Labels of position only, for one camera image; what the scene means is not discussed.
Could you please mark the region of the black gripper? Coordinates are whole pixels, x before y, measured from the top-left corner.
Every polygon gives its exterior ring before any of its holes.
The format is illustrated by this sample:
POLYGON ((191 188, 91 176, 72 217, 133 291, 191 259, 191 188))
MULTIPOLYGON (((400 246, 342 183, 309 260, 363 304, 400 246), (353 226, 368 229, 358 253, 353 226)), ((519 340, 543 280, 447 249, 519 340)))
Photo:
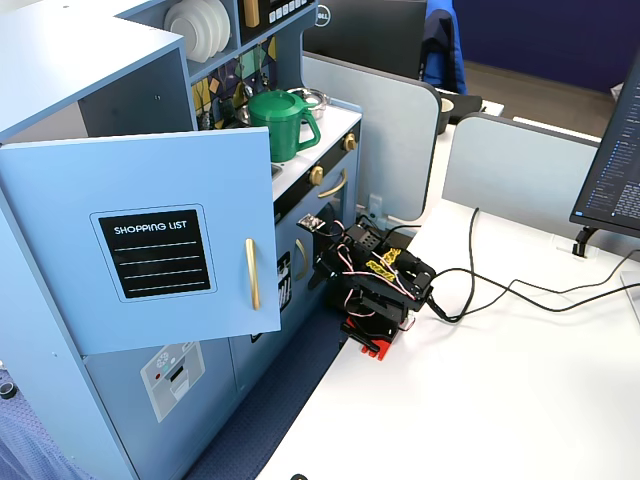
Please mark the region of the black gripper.
POLYGON ((314 290, 322 285, 321 299, 331 301, 335 293, 335 275, 353 271, 353 261, 349 259, 351 238, 344 234, 340 237, 315 236, 313 274, 308 289, 314 290))

